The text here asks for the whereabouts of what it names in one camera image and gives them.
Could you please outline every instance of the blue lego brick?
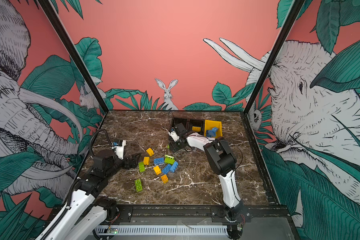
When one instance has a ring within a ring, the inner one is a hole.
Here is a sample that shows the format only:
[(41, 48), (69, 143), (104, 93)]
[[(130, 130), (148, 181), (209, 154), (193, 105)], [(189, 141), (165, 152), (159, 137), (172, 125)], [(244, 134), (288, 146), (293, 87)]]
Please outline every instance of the blue lego brick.
[(155, 158), (154, 159), (154, 165), (159, 165), (164, 163), (164, 158), (163, 157), (159, 157), (159, 158)]
[(175, 161), (173, 163), (172, 167), (169, 169), (169, 171), (175, 172), (175, 170), (177, 169), (177, 166), (179, 166), (179, 164), (177, 163), (177, 161)]
[(167, 166), (164, 167), (164, 169), (161, 171), (163, 174), (167, 174), (169, 172), (169, 170), (171, 169), (171, 165), (168, 164)]

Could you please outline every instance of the elephant ear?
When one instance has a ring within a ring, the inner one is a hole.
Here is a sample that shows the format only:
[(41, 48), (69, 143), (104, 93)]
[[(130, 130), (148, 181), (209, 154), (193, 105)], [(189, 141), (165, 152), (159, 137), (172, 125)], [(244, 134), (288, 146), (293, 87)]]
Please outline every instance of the elephant ear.
[(20, 13), (9, 1), (0, 1), (0, 68), (18, 80), (31, 44), (29, 31)]

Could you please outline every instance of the lego brick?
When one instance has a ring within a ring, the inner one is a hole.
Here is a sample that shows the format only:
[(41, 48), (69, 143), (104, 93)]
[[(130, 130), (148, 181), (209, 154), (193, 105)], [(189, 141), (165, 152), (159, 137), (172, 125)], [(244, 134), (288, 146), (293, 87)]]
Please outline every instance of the lego brick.
[(164, 169), (163, 169), (161, 172), (162, 172), (163, 174), (167, 174), (170, 169), (171, 169), (171, 165), (168, 164), (167, 166), (164, 167)]
[(155, 158), (154, 159), (154, 165), (159, 165), (164, 163), (164, 158), (163, 157), (159, 157), (159, 158)]
[(164, 174), (163, 176), (161, 176), (161, 180), (163, 181), (163, 183), (167, 183), (168, 182), (168, 177), (166, 174)]
[(136, 186), (136, 191), (137, 192), (141, 192), (143, 190), (143, 186), (141, 185), (141, 180), (135, 180), (135, 186)]
[(145, 171), (144, 163), (139, 162), (139, 172), (144, 172), (144, 171)]
[(155, 171), (156, 175), (159, 175), (161, 173), (159, 166), (154, 167), (154, 171)]
[(172, 156), (168, 156), (168, 155), (165, 155), (165, 160), (164, 160), (165, 163), (169, 163), (169, 164), (173, 164), (175, 162), (174, 160), (174, 157)]
[(177, 163), (177, 161), (175, 161), (171, 168), (169, 169), (170, 172), (175, 172), (175, 170), (177, 169), (177, 167), (179, 166), (179, 164)]
[(144, 157), (144, 165), (149, 165), (149, 157)]
[(149, 156), (154, 155), (154, 151), (151, 148), (147, 149), (146, 151), (148, 152)]

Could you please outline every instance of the yellow lego brick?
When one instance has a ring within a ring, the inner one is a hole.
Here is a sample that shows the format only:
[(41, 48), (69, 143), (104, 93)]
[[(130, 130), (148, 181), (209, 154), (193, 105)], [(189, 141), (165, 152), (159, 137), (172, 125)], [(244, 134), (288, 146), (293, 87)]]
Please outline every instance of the yellow lego brick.
[(154, 151), (151, 148), (147, 149), (146, 151), (148, 152), (149, 156), (154, 155)]
[(161, 173), (159, 166), (154, 167), (154, 171), (155, 171), (156, 175), (159, 175)]
[(194, 127), (194, 126), (192, 126), (192, 131), (194, 131), (194, 132), (200, 132), (201, 130), (202, 130), (201, 127)]
[(161, 180), (163, 180), (163, 183), (167, 183), (168, 182), (168, 177), (166, 174), (164, 174), (163, 176), (161, 176)]
[(149, 157), (144, 157), (144, 165), (149, 165)]

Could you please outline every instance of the rabbit ear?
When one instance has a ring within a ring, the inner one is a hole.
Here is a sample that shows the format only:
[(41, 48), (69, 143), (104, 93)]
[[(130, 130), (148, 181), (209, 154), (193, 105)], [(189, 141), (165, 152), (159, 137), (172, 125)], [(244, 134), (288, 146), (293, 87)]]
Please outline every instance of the rabbit ear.
[(177, 82), (178, 82), (178, 80), (177, 80), (177, 79), (172, 80), (172, 81), (171, 81), (171, 83), (170, 83), (170, 84), (169, 84), (169, 86), (168, 86), (168, 89), (173, 88), (173, 87), (177, 84)]
[(165, 84), (160, 79), (155, 78), (155, 80), (161, 89), (163, 89), (163, 90), (166, 89)]

